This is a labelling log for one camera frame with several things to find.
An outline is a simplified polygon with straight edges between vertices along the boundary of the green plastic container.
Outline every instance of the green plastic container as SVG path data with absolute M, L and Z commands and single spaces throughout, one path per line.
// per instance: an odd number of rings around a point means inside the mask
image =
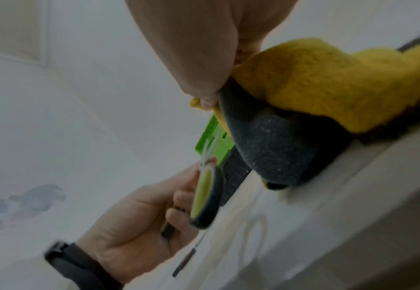
M 212 155 L 218 158 L 218 164 L 220 165 L 234 146 L 234 141 L 232 140 L 232 138 L 229 137 L 227 132 L 225 132 L 221 128 L 221 126 L 218 123 L 218 120 L 216 120 L 216 117 L 214 115 L 211 117 L 210 121 L 208 122 L 208 125 L 206 125 L 205 131 L 203 132 L 201 138 L 197 142 L 197 145 L 195 146 L 195 151 L 202 155 L 202 151 L 204 150 L 206 140 L 208 139 L 209 144 L 211 144 L 215 139 L 216 135 L 218 134 L 219 129 L 222 130 L 222 134 L 217 140 L 218 143 L 213 149 Z

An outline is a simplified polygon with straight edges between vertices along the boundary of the yellow fabric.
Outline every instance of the yellow fabric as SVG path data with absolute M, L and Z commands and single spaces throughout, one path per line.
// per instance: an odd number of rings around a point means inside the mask
M 351 133 L 365 133 L 420 102 L 420 45 L 404 53 L 374 48 L 350 55 L 316 38 L 298 39 L 253 56 L 232 77 L 274 107 L 327 116 Z M 227 129 L 219 108 L 214 112 Z

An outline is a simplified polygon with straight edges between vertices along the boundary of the gray fabric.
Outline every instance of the gray fabric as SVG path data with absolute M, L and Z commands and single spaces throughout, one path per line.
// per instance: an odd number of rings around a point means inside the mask
M 219 104 L 243 159 L 270 183 L 298 185 L 309 180 L 352 140 L 335 121 L 277 110 L 233 79 L 221 90 Z

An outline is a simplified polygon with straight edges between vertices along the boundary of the smartwatch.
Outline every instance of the smartwatch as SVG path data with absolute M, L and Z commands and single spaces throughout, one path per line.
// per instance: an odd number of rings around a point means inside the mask
M 44 259 L 63 277 L 73 281 L 80 290 L 121 290 L 124 285 L 76 244 L 55 242 Z

